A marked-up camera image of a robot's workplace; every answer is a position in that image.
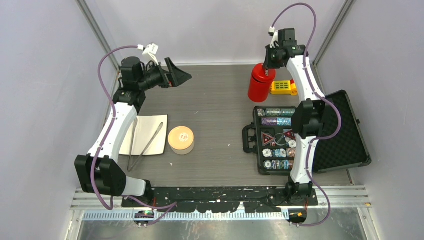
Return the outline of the red tall cup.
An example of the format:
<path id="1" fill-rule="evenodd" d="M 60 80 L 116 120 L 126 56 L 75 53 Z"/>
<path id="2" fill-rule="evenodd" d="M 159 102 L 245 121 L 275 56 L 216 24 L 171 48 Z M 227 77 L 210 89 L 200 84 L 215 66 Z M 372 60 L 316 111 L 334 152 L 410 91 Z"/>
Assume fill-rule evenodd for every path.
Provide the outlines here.
<path id="1" fill-rule="evenodd" d="M 255 103 L 264 102 L 268 98 L 273 81 L 272 78 L 270 80 L 260 81 L 251 77 L 247 92 L 248 98 Z"/>

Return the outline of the steel round lunch container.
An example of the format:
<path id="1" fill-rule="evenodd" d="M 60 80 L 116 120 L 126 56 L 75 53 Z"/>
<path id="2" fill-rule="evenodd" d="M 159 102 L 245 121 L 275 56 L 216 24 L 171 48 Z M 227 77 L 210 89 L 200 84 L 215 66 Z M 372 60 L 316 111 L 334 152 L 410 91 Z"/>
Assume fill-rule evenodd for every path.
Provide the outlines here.
<path id="1" fill-rule="evenodd" d="M 195 143 L 193 142 L 192 144 L 190 144 L 190 145 L 171 145 L 170 144 L 170 148 L 171 148 L 171 150 L 175 153 L 175 154 L 177 154 L 177 155 L 181 155 L 181 156 L 183 156 L 183 155 L 187 155 L 187 154 L 189 154 L 190 152 L 192 152 L 193 151 L 193 149 L 194 149 L 194 146 L 195 146 Z"/>

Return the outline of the red round lid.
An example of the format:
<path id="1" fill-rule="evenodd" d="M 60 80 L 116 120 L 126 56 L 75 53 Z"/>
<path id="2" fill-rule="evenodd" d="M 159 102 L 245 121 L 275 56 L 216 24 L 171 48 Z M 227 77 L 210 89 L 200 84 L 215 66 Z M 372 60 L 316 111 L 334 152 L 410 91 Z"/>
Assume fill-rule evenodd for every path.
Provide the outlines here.
<path id="1" fill-rule="evenodd" d="M 259 83 L 269 84 L 274 81 L 276 75 L 275 69 L 265 69 L 262 63 L 258 63 L 252 69 L 251 79 Z"/>

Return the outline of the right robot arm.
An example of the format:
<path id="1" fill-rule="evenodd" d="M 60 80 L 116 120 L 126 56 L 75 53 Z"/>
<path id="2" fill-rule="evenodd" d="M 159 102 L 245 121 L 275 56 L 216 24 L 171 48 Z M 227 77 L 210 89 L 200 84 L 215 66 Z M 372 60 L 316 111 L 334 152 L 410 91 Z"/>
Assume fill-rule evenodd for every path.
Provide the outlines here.
<path id="1" fill-rule="evenodd" d="M 309 72 L 309 57 L 305 45 L 299 45 L 295 29 L 276 30 L 270 27 L 271 42 L 266 46 L 263 68 L 287 68 L 297 87 L 299 106 L 291 120 L 296 138 L 294 165 L 285 186 L 285 198 L 291 205 L 299 205 L 313 194 L 312 166 L 318 137 L 322 134 L 326 104 L 317 97 L 321 93 Z"/>

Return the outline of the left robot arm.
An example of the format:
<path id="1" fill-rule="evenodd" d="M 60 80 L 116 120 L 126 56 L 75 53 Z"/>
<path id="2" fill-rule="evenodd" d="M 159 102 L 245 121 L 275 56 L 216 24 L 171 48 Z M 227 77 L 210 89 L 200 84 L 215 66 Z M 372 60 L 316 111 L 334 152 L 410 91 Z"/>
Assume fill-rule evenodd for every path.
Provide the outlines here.
<path id="1" fill-rule="evenodd" d="M 175 88 L 192 78 L 179 69 L 170 58 L 161 64 L 145 66 L 138 57 L 121 61 L 121 87 L 112 97 L 113 107 L 93 147 L 85 155 L 78 155 L 74 166 L 85 193 L 98 193 L 113 197 L 134 196 L 141 207 L 153 202 L 151 183 L 148 180 L 127 176 L 118 165 L 120 148 L 125 135 L 136 120 L 144 101 L 145 92 L 156 86 Z"/>

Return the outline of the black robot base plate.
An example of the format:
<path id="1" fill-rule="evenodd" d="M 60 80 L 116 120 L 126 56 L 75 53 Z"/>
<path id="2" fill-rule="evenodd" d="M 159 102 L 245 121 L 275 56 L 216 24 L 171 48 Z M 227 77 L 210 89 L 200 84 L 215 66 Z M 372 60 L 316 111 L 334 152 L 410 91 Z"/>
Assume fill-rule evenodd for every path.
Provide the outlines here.
<path id="1" fill-rule="evenodd" d="M 276 213 L 278 207 L 317 206 L 316 192 L 308 199 L 289 198 L 284 187 L 277 186 L 219 186 L 219 187 L 155 187 L 143 196 L 125 197 L 124 208 L 141 208 L 140 202 L 161 208 L 164 213 L 176 203 L 172 213 L 234 213 L 243 207 L 246 213 Z"/>

